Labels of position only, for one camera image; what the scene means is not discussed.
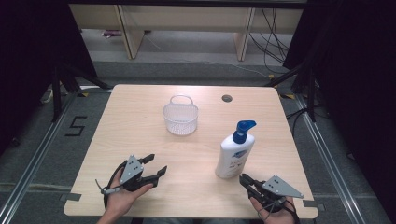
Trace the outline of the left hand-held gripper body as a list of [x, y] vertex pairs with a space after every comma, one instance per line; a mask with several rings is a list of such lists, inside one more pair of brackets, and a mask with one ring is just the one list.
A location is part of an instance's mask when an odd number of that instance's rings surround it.
[[135, 155], [131, 155], [125, 163], [120, 184], [129, 191], [136, 191], [145, 186], [143, 181], [144, 164], [138, 161]]

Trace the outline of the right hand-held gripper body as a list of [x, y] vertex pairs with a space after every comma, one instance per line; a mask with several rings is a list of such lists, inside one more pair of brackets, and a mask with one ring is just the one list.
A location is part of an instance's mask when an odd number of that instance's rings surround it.
[[283, 209], [288, 197], [302, 199], [304, 195], [277, 175], [267, 181], [253, 181], [256, 200], [263, 208], [275, 213]]

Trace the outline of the white lotion bottle blue pump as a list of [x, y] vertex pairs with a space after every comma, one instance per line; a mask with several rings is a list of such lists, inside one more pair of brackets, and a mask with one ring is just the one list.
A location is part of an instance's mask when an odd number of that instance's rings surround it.
[[218, 177], [231, 178], [242, 173], [255, 143], [255, 137], [248, 131], [255, 125], [254, 120], [240, 120], [237, 122], [233, 134], [222, 141], [219, 161], [215, 170]]

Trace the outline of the white plastic mesh basket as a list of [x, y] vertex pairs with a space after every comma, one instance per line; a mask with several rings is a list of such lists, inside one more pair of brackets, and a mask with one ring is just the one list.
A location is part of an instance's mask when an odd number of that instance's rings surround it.
[[163, 107], [163, 118], [168, 132], [189, 135], [197, 129], [198, 107], [188, 95], [177, 94]]

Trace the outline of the person's right hand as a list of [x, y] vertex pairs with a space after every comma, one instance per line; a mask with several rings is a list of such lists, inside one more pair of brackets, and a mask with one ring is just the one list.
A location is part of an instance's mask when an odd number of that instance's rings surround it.
[[290, 211], [294, 210], [293, 199], [291, 197], [288, 197], [287, 202], [284, 203], [287, 209], [282, 209], [276, 213], [266, 211], [253, 197], [249, 198], [249, 200], [264, 224], [295, 224], [294, 217], [290, 213]]

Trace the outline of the person's left hand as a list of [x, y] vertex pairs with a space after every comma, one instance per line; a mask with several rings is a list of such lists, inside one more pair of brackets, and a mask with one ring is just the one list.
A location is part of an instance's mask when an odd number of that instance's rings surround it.
[[108, 196], [105, 214], [124, 216], [131, 209], [134, 202], [153, 188], [152, 184], [147, 184], [136, 191], [121, 189]]

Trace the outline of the grey tape patch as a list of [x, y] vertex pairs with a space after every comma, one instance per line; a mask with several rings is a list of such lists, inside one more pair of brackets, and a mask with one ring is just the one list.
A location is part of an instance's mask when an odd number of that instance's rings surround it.
[[80, 194], [76, 194], [76, 193], [66, 193], [66, 194], [62, 194], [60, 197], [60, 201], [61, 202], [67, 202], [67, 201], [74, 201], [74, 202], [78, 202], [80, 199], [81, 195]]
[[312, 201], [312, 200], [303, 200], [303, 205], [304, 205], [304, 207], [317, 208], [319, 210], [319, 212], [326, 210], [326, 207], [324, 204], [317, 203], [316, 201]]

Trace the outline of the black metal stand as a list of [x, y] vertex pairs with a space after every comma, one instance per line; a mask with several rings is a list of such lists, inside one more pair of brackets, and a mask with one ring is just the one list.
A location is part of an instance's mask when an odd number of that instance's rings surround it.
[[286, 74], [272, 79], [269, 83], [265, 84], [265, 87], [274, 87], [275, 85], [278, 85], [291, 77], [295, 77], [294, 82], [291, 86], [291, 90], [294, 93], [302, 93], [303, 91], [306, 91], [307, 113], [309, 118], [311, 118], [311, 121], [315, 122], [315, 74], [313, 72], [312, 66], [308, 62], [302, 62], [295, 68], [289, 70], [289, 72], [287, 72]]
[[101, 81], [97, 75], [90, 75], [67, 63], [58, 63], [54, 67], [51, 75], [53, 93], [53, 122], [57, 121], [63, 112], [61, 86], [64, 86], [66, 90], [71, 93], [79, 93], [81, 91], [81, 87], [77, 82], [77, 77], [82, 77], [83, 79], [98, 86], [100, 89], [112, 89], [112, 86]]

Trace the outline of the black curtain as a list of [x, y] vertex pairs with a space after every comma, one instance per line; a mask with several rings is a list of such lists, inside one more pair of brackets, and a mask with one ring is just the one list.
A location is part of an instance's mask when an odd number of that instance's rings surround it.
[[68, 64], [96, 71], [69, 5], [63, 0], [0, 0], [0, 156]]
[[396, 0], [344, 0], [315, 67], [327, 109], [396, 223]]

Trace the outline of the silver floor rail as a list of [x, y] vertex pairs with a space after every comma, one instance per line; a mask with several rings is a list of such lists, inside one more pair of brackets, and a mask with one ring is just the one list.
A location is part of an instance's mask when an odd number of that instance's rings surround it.
[[0, 224], [9, 224], [11, 219], [14, 217], [21, 201], [29, 189], [30, 184], [32, 183], [41, 163], [45, 159], [50, 145], [55, 139], [57, 133], [59, 132], [66, 113], [68, 112], [71, 104], [77, 98], [76, 93], [69, 93], [68, 96], [64, 100], [64, 105], [61, 107], [62, 111], [59, 117], [51, 123], [49, 126], [43, 140], [40, 142], [35, 154], [32, 159], [27, 163], [24, 172], [22, 173], [21, 178], [16, 183], [15, 187], [12, 189], [9, 197], [7, 198], [5, 204], [0, 209]]
[[318, 125], [311, 119], [309, 115], [304, 115], [304, 122], [310, 132], [315, 145], [318, 149], [318, 153], [323, 160], [323, 163], [329, 173], [329, 176], [334, 184], [334, 187], [338, 193], [338, 196], [346, 209], [346, 213], [352, 224], [367, 224], [362, 212], [359, 208], [357, 201], [351, 193], [350, 188], [347, 185], [344, 177], [342, 176], [340, 169], [335, 163], [334, 158], [318, 129]]

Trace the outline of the light wooden desk frame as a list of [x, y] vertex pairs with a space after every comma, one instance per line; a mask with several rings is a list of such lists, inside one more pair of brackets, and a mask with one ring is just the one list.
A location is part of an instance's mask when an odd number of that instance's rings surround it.
[[250, 33], [292, 35], [300, 9], [248, 7], [160, 7], [71, 4], [80, 29], [119, 30], [127, 56], [136, 57], [145, 31], [232, 33], [237, 60], [245, 60]]

